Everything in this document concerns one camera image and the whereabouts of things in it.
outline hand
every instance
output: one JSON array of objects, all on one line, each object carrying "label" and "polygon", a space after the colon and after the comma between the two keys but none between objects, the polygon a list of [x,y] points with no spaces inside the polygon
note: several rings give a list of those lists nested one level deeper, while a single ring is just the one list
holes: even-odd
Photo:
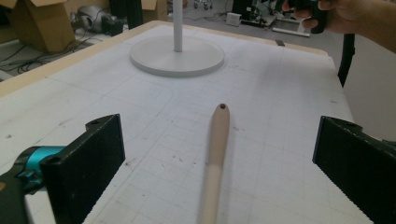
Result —
[{"label": "hand", "polygon": [[[289,0],[283,5],[283,10],[290,10]],[[370,8],[370,1],[367,0],[320,0],[318,7],[328,11],[326,29],[335,33],[354,34],[361,26],[361,18]],[[306,29],[311,29],[318,25],[318,21],[310,20],[312,11],[309,9],[294,10],[297,19],[304,19],[302,25]]]}]

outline white pole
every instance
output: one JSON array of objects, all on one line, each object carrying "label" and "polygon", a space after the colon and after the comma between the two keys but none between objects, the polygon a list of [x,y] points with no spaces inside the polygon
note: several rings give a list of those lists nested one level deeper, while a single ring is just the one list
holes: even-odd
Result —
[{"label": "white pole", "polygon": [[174,14],[174,45],[175,52],[183,51],[183,3],[182,0],[173,0]]}]

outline wooden dowel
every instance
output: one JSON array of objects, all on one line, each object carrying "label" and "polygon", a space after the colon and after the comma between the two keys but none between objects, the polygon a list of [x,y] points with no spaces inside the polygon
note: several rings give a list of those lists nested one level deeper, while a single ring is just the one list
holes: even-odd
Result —
[{"label": "wooden dowel", "polygon": [[209,144],[209,157],[206,166],[205,188],[202,203],[201,223],[216,223],[221,174],[230,129],[230,110],[227,105],[216,107],[212,116],[212,126]]}]

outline cardboard box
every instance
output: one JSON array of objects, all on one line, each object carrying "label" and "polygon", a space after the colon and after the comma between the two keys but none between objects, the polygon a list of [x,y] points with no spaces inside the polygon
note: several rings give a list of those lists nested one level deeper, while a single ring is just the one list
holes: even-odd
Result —
[{"label": "cardboard box", "polygon": [[18,39],[44,52],[74,47],[76,39],[64,9],[66,0],[0,0]]},{"label": "cardboard box", "polygon": [[167,0],[142,0],[143,23],[148,21],[167,21]]}]

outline white table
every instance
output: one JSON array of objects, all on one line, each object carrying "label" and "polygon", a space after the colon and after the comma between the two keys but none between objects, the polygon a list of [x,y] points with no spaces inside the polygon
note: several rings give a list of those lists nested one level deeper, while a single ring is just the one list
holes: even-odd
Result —
[{"label": "white table", "polygon": [[[132,66],[134,43],[172,33],[152,22],[1,83],[1,174],[26,148],[68,145],[118,113],[126,161],[86,223],[198,223],[210,117],[225,103],[219,223],[371,223],[312,162],[320,116],[353,121],[330,57],[185,27],[224,49],[218,71],[169,78]],[[54,222],[45,192],[28,202],[36,223]]]}]

